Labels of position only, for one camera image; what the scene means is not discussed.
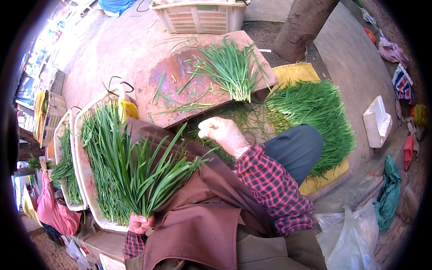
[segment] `green plastic bag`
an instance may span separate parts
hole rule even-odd
[[[381,188],[379,201],[374,203],[380,231],[388,229],[393,222],[400,195],[399,168],[390,155],[385,160],[383,175],[384,185]]]

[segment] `knee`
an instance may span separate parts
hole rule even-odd
[[[296,140],[299,144],[304,144],[316,149],[321,154],[323,138],[316,128],[308,124],[300,124],[282,132],[281,135],[282,134],[290,139]]]

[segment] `yellow plastic bag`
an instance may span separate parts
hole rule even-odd
[[[124,122],[128,117],[132,117],[133,119],[140,118],[138,116],[138,108],[134,103],[124,99],[120,99],[119,103],[121,122]]]
[[[297,63],[291,65],[284,65],[280,67],[274,67],[273,72],[275,73],[279,84],[275,85],[273,89],[277,89],[279,86],[287,84],[289,81],[295,83],[295,81],[320,81],[320,77],[312,67],[311,63]],[[330,184],[334,180],[338,179],[349,169],[348,160],[344,159],[342,163],[328,170],[324,177],[310,177],[300,185],[299,192],[303,195],[309,195],[314,193],[318,189]]]
[[[425,105],[417,104],[414,107],[412,107],[411,117],[414,119],[414,124],[416,124],[416,126],[426,127],[428,125]]]

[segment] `plastic basket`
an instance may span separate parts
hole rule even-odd
[[[65,76],[64,72],[58,70],[55,74],[54,79],[52,79],[51,91],[53,91],[57,95],[61,95],[63,89],[64,76]]]
[[[66,102],[64,98],[53,92],[49,92],[47,113],[45,114],[44,126],[42,129],[42,136],[40,138],[41,148],[48,146],[54,137],[55,129],[61,118],[67,111]]]
[[[150,5],[149,8],[156,11],[171,34],[226,34],[241,30],[246,7],[245,3],[199,1]]]
[[[126,101],[131,101],[129,95],[125,94],[124,88],[121,84],[115,84],[110,88],[110,91],[118,94],[120,99],[125,99]],[[103,101],[107,101],[113,98],[113,94],[109,94],[107,92],[101,94],[99,97],[93,99],[86,107],[79,112],[75,119],[74,130],[76,135],[78,135],[75,140],[75,151],[76,151],[76,163],[79,172],[79,178],[81,179],[83,191],[87,198],[87,203],[89,204],[90,210],[92,211],[93,217],[95,221],[102,229],[115,230],[119,232],[127,232],[129,227],[122,226],[121,224],[112,222],[111,220],[106,220],[102,214],[102,211],[96,201],[98,193],[96,191],[96,186],[94,182],[94,176],[92,172],[92,168],[90,167],[89,159],[87,158],[87,154],[83,149],[83,142],[79,137],[81,135],[81,127],[82,127],[82,117],[87,113],[87,111],[93,109],[93,107]]]
[[[76,165],[76,151],[75,151],[75,137],[74,134],[74,124],[75,124],[75,115],[71,110],[67,110],[66,114],[60,120],[57,128],[54,131],[54,154],[55,154],[55,162],[58,164],[63,159],[63,149],[61,147],[60,136],[64,132],[65,122],[69,123],[70,129],[70,150],[72,152],[72,163],[73,163],[73,171],[75,173],[76,181],[78,183],[79,193],[81,194],[81,198],[83,199],[82,204],[72,204],[69,201],[69,197],[67,195],[67,187],[66,181],[62,180],[60,182],[61,191],[63,192],[64,200],[66,202],[67,208],[72,211],[81,211],[87,209],[87,198],[83,192],[83,185],[81,180],[79,179],[78,167]]]

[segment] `pink cloth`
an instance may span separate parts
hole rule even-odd
[[[408,58],[402,49],[396,43],[389,42],[387,39],[380,37],[379,54],[382,58],[392,63],[399,62],[404,69],[408,68]]]
[[[54,227],[62,235],[74,235],[78,230],[81,213],[71,211],[67,206],[57,203],[54,186],[47,171],[43,173],[42,181],[43,190],[38,198],[37,210],[39,220]]]

